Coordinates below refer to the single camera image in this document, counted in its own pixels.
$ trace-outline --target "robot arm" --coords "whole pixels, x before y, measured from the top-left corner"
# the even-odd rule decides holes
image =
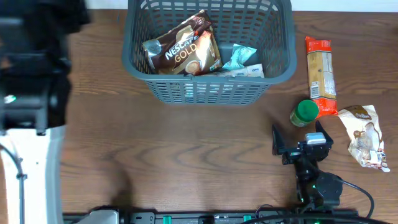
[[[63,223],[59,161],[71,84],[67,35],[84,1],[0,0],[0,145],[8,222]]]

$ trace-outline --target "green connector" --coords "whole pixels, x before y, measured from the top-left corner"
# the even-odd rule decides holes
[[[17,100],[17,97],[14,96],[14,95],[8,95],[8,96],[4,97],[4,103],[5,104],[12,103],[12,102],[14,102],[16,100]]]
[[[163,224],[172,224],[172,217],[170,216],[163,217]]]
[[[244,222],[249,221],[249,220],[251,220],[251,215],[244,215],[243,216],[243,221]]]

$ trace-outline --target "snack bag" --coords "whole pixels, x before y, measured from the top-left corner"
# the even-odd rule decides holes
[[[257,49],[234,44],[232,48],[231,60],[224,64],[223,68],[231,71],[244,68],[244,63],[256,53]]]
[[[389,172],[374,106],[350,106],[339,111],[338,116],[351,139],[348,151],[359,164]]]
[[[305,38],[310,98],[319,107],[317,118],[328,114],[338,114],[330,42],[330,40]]]
[[[240,69],[224,72],[214,72],[207,75],[207,77],[260,77],[264,78],[264,71],[262,64],[251,65]]]
[[[158,74],[203,75],[223,66],[210,19],[204,10],[142,46],[150,67]]]

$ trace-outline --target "wooden table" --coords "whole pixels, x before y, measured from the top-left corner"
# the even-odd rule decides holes
[[[366,189],[373,218],[398,221],[397,14],[295,12],[298,66],[249,106],[171,106],[121,63],[125,11],[93,11],[93,23],[71,37],[74,89],[61,178],[65,212],[99,205],[164,211],[249,210],[296,201],[293,166],[271,154],[271,124],[302,140],[314,125],[295,128],[289,113],[308,98],[304,38],[332,40],[340,109],[374,105],[390,173],[361,167],[336,116],[320,119],[335,144],[320,168]],[[4,174],[0,215],[6,216]],[[344,187],[341,207],[369,210],[361,192]]]

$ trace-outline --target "white snack bag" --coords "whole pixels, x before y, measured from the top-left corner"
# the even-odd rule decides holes
[[[363,167],[389,172],[379,117],[373,105],[350,106],[338,112],[351,143],[348,151]]]

